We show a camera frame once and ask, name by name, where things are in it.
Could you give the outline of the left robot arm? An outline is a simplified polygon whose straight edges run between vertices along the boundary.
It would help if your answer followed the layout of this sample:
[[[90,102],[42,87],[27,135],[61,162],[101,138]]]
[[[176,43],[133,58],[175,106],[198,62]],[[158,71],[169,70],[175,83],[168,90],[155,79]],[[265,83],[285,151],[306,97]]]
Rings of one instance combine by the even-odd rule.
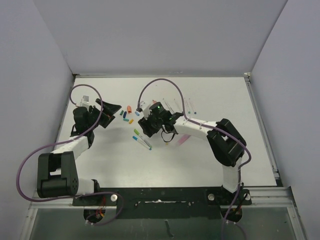
[[[98,126],[106,128],[122,106],[98,98],[95,102],[102,107],[102,111],[85,102],[73,110],[70,142],[38,157],[37,194],[40,198],[84,195],[88,204],[95,206],[100,203],[102,193],[98,190],[98,182],[78,177],[76,159],[92,146],[94,129]]]

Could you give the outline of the orange highlighter cap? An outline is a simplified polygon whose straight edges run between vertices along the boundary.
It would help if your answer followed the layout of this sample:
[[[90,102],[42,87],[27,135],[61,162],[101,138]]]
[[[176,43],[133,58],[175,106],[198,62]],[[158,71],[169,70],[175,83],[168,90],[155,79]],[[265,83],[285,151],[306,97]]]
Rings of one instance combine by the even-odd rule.
[[[132,113],[132,107],[131,107],[130,105],[127,106],[127,112],[128,112],[129,114]]]

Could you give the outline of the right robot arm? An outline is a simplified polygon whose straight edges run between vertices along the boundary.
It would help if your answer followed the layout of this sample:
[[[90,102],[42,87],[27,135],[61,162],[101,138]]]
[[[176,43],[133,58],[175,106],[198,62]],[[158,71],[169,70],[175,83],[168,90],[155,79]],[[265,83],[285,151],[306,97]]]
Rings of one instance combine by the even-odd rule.
[[[143,114],[138,124],[149,138],[162,131],[166,134],[188,135],[202,139],[210,145],[215,159],[222,165],[223,200],[230,205],[241,198],[239,166],[245,153],[246,141],[228,119],[200,121],[186,118],[182,112],[171,113],[161,102],[138,104],[137,111]]]

